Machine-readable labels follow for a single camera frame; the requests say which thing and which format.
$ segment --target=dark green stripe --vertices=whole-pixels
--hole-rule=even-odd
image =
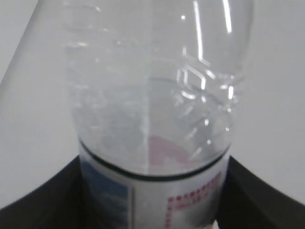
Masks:
[[[92,159],[97,161],[99,164],[105,166],[106,168],[111,169],[111,170],[113,170],[123,176],[126,176],[128,178],[131,178],[131,179],[141,180],[141,181],[151,181],[151,182],[176,181],[176,180],[186,179],[186,178],[195,176],[199,173],[206,171],[207,169],[209,169],[213,165],[215,165],[217,162],[219,162],[223,158],[224,154],[229,150],[229,147],[227,147],[227,149],[224,151],[224,153],[221,154],[218,158],[216,158],[213,162],[211,162],[201,168],[198,168],[192,172],[171,175],[171,176],[148,176],[148,175],[140,175],[140,174],[132,173],[125,169],[117,167],[117,166],[101,159],[100,157],[96,156],[81,140],[80,140],[80,142],[81,142],[81,145],[84,148],[84,150],[88,153],[88,155]]]

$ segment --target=plastic bottle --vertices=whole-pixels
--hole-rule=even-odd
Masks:
[[[250,0],[64,2],[92,228],[214,221],[252,12]]]

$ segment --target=clear plastic bottle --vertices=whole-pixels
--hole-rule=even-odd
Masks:
[[[251,0],[66,0],[68,90],[93,228],[211,224]]]

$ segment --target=clear plastic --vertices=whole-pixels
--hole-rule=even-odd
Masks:
[[[68,89],[81,141],[144,175],[229,147],[251,0],[66,0]]]

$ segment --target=water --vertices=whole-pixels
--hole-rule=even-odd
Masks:
[[[194,87],[151,79],[141,89],[101,93],[74,87],[74,92],[83,101],[73,109],[82,141],[100,158],[131,172],[188,172],[210,163],[227,147],[220,148],[230,134],[229,116]]]

